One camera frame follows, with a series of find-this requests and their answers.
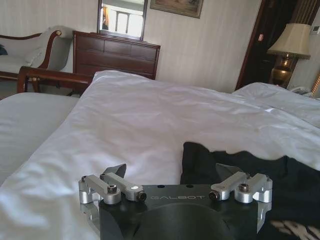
framed painting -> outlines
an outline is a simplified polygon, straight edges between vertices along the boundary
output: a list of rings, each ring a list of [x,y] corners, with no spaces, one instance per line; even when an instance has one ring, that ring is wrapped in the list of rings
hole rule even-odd
[[[150,8],[200,18],[204,0],[151,0]]]

dresser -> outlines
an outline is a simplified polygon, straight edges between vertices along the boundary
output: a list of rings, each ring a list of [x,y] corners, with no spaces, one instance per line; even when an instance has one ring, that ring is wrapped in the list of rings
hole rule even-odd
[[[80,31],[73,36],[73,73],[93,76],[118,70],[156,79],[159,45]]]

doorway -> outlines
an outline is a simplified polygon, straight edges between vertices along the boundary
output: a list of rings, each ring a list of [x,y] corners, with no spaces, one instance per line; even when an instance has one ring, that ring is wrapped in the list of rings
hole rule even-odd
[[[262,0],[236,89],[269,83],[277,56],[267,54],[290,22],[299,0]]]

cream wallpaper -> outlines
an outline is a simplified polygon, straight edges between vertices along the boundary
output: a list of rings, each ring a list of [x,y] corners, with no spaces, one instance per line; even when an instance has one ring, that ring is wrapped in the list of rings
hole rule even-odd
[[[318,10],[312,26],[320,26],[320,10]],[[296,64],[288,89],[294,87],[312,88],[316,81],[318,73],[320,73],[320,34],[310,35],[309,52],[311,58],[309,60],[300,59]]]
[[[26,36],[53,25],[94,32],[97,2],[0,0],[0,35]],[[200,19],[148,8],[144,40],[161,45],[157,80],[232,92],[260,2],[204,0]],[[72,71],[72,59],[65,70]]]

white bedsheet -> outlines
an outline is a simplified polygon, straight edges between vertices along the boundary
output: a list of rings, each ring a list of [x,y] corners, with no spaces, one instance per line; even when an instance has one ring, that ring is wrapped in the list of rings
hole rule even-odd
[[[98,239],[78,180],[127,163],[137,184],[178,184],[185,141],[283,155],[320,170],[320,129],[241,96],[98,72],[64,123],[0,188],[0,239]]]
[[[253,103],[263,103],[283,110],[320,128],[320,100],[299,95],[280,86],[251,83],[232,93]]]
[[[77,101],[33,92],[0,101],[0,186],[61,125]]]

